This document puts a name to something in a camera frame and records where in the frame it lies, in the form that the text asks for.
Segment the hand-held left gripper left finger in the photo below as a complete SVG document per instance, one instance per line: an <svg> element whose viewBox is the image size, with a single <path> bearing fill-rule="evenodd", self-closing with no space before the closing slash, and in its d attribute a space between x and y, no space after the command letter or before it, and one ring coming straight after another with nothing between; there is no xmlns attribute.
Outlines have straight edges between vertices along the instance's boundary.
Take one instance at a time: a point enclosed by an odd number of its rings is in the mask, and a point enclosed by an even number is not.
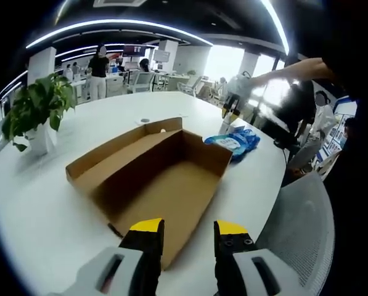
<svg viewBox="0 0 368 296"><path fill-rule="evenodd" d="M162 271L165 221L140 221L118 247L108 247L84 264L60 295L155 295Z"/></svg>

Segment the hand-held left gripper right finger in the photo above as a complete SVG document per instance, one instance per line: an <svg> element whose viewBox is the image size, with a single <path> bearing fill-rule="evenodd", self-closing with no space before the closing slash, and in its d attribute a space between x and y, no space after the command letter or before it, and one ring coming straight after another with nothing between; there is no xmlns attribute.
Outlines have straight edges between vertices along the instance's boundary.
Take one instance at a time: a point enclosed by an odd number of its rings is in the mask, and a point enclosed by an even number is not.
<svg viewBox="0 0 368 296"><path fill-rule="evenodd" d="M214 222L216 295L306 295L298 274L241 225Z"/></svg>

